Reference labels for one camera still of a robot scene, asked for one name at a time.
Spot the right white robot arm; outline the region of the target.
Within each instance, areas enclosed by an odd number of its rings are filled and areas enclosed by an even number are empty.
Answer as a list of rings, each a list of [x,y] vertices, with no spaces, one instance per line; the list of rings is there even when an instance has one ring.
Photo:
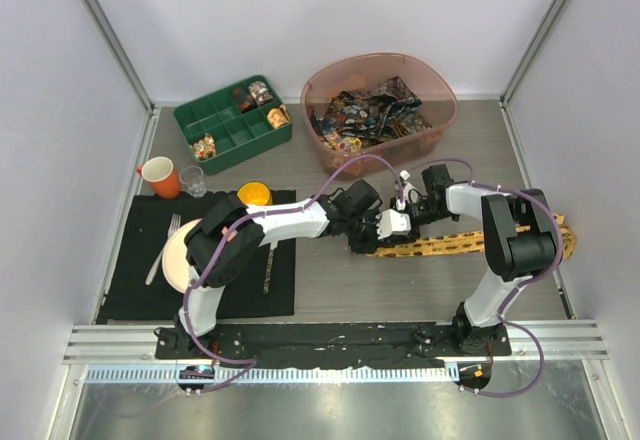
[[[451,340],[457,351],[477,354],[498,341],[505,314],[521,291],[558,267],[563,254],[560,227],[537,188],[513,190],[456,182],[447,166],[422,171],[425,195],[411,202],[411,225],[469,216],[482,222],[487,271],[473,294],[458,306]]]

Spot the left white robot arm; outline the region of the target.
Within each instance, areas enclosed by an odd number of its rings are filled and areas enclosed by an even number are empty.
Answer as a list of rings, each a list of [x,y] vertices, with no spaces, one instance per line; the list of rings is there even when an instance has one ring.
[[[298,238],[344,235],[353,250],[368,253],[391,236],[395,214],[382,207],[378,192],[364,180],[332,195],[320,191],[275,206],[246,204],[225,194],[184,239],[189,280],[176,319],[179,348],[193,359],[211,351],[223,293],[259,249]]]

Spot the yellow beetle print tie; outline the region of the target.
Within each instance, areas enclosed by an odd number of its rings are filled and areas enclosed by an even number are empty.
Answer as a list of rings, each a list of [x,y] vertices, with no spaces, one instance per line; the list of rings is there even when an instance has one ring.
[[[565,225],[564,215],[554,214],[554,218],[563,237],[563,259],[569,259],[577,244],[577,238]],[[484,250],[484,233],[478,230],[441,237],[432,236],[395,246],[380,247],[374,253],[366,255],[377,258],[413,258],[483,253]]]

